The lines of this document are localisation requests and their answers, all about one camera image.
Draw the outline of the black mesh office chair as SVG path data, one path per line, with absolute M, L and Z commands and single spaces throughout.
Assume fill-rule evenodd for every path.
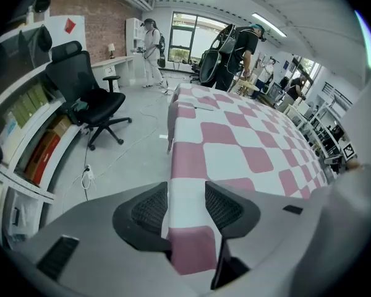
M 78 125 L 86 125 L 89 131 L 94 132 L 88 140 L 90 150 L 95 149 L 94 141 L 104 130 L 122 145 L 124 140 L 113 132 L 111 125 L 131 123 L 132 119 L 113 118 L 126 99 L 123 93 L 113 90 L 113 82 L 120 77 L 105 77 L 103 80 L 108 81 L 109 90 L 100 88 L 93 75 L 89 53 L 81 50 L 77 41 L 72 44 L 75 50 L 69 50 L 66 54 L 59 52 L 54 57 L 51 52 L 51 62 L 45 68 L 46 75 L 64 97 L 65 110 L 71 120 Z

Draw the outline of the white bookcase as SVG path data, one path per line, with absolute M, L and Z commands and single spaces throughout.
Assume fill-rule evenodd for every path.
M 144 46 L 146 31 L 143 21 L 137 18 L 126 20 L 126 55 L 132 56 L 134 50 L 139 50 Z

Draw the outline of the white storage shelf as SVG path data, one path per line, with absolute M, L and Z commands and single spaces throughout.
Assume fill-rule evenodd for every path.
M 48 79 L 52 39 L 44 21 L 21 25 L 0 36 L 0 244 L 14 246 L 41 227 L 43 212 L 55 203 L 49 185 L 79 133 L 66 101 Z M 56 116 L 72 125 L 61 137 L 39 185 L 25 176 L 27 163 Z

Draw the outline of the black balcony railing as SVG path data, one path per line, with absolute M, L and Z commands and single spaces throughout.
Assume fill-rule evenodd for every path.
M 346 106 L 351 106 L 352 102 L 343 95 L 339 90 L 335 89 L 331 84 L 325 82 L 322 92 L 328 95 L 333 100 L 343 103 Z

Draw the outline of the pink white checkered cloth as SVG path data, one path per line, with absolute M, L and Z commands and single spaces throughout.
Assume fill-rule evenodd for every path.
M 168 110 L 171 263 L 181 275 L 216 267 L 219 231 L 205 183 L 308 199 L 326 184 L 312 148 L 287 116 L 234 93 L 179 84 Z

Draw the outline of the white side table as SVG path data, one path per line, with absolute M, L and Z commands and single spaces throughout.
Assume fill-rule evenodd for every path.
M 288 105 L 283 114 L 290 119 L 290 121 L 298 128 L 301 129 L 307 124 L 305 117 L 297 110 L 296 107 Z

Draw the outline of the black-framed window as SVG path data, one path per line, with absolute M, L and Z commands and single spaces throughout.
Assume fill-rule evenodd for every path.
M 169 62 L 198 64 L 204 52 L 227 23 L 200 15 L 173 12 L 168 43 Z

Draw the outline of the long ceiling light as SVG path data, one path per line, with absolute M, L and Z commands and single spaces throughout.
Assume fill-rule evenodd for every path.
M 259 13 L 254 12 L 252 18 L 256 24 L 261 25 L 265 32 L 273 37 L 287 38 L 288 35 L 284 33 L 277 25 L 271 23 L 268 19 L 261 16 Z

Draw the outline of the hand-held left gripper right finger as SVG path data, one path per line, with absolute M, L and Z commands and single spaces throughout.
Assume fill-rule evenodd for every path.
M 205 182 L 205 208 L 224 239 L 245 237 L 261 217 L 254 202 L 212 181 Z

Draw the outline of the brown cardboard box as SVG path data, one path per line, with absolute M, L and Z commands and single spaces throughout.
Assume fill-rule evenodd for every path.
M 56 116 L 50 125 L 47 127 L 47 131 L 53 132 L 59 137 L 62 137 L 72 125 L 71 120 L 65 114 Z

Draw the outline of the long white display shelf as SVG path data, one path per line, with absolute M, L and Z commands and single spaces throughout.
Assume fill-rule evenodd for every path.
M 308 125 L 322 157 L 328 158 L 338 154 L 341 147 L 351 143 L 341 121 L 346 109 L 350 106 L 332 98 L 323 98 L 321 95 L 318 95 L 317 99 L 318 110 L 312 113 Z

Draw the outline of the person's right forearm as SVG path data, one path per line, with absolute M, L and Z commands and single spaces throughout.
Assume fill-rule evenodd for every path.
M 346 171 L 353 171 L 353 170 L 358 170 L 362 169 L 365 166 L 361 163 L 359 163 L 356 159 L 350 159 L 346 163 Z

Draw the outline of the round wooden table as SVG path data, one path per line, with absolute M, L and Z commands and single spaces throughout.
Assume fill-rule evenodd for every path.
M 237 80 L 235 86 L 237 88 L 237 94 L 242 97 L 251 96 L 254 93 L 258 93 L 260 91 L 260 89 L 256 85 L 248 80 L 245 80 L 245 78 L 243 77 L 240 77 Z

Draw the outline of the white power strip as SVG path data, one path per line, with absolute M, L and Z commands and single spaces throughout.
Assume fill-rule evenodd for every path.
M 95 175 L 90 165 L 85 165 L 83 170 L 82 180 L 84 181 L 85 179 L 88 179 L 89 182 L 92 182 L 95 179 Z

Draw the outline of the red cardboard box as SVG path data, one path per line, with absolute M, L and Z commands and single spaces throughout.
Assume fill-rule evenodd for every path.
M 43 134 L 25 168 L 25 176 L 32 183 L 40 184 L 44 170 L 60 139 L 61 137 L 52 130 L 47 130 Z

